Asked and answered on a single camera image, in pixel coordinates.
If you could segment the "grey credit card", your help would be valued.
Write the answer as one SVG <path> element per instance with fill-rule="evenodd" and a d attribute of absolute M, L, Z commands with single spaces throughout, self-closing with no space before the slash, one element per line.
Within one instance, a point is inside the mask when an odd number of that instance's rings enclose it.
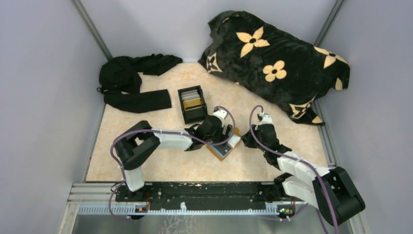
<path fill-rule="evenodd" d="M 227 157 L 228 154 L 231 153 L 233 148 L 231 147 L 231 145 L 222 144 L 222 145 L 212 146 L 211 149 L 218 158 L 223 159 Z"/>

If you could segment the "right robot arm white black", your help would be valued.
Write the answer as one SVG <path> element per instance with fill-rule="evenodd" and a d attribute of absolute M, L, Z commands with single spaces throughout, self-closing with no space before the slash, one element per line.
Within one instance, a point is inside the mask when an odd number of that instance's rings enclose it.
<path fill-rule="evenodd" d="M 332 226 L 365 210 L 364 199 L 344 168 L 329 169 L 300 158 L 280 143 L 273 124 L 252 124 L 242 141 L 248 148 L 261 150 L 267 163 L 283 172 L 274 180 L 278 200 L 297 197 L 315 207 Z"/>

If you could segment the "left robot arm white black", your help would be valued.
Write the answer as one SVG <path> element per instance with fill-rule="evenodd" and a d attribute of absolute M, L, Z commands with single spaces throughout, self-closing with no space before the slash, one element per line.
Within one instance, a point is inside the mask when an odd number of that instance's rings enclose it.
<path fill-rule="evenodd" d="M 234 126 L 224 126 L 224 121 L 217 116 L 207 116 L 203 123 L 180 131 L 155 129 L 148 121 L 143 120 L 116 138 L 110 153 L 121 167 L 128 187 L 127 196 L 139 202 L 146 195 L 141 166 L 155 150 L 195 151 L 204 145 L 225 144 L 236 133 Z"/>

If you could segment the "yellow leather card holder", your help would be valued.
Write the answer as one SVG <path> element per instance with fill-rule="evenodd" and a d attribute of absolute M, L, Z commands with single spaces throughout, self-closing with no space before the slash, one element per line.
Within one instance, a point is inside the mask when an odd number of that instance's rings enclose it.
<path fill-rule="evenodd" d="M 239 129 L 235 128 L 234 135 L 225 144 L 210 146 L 207 145 L 206 148 L 215 155 L 220 161 L 223 161 L 228 155 L 237 147 L 241 141 L 241 135 Z"/>

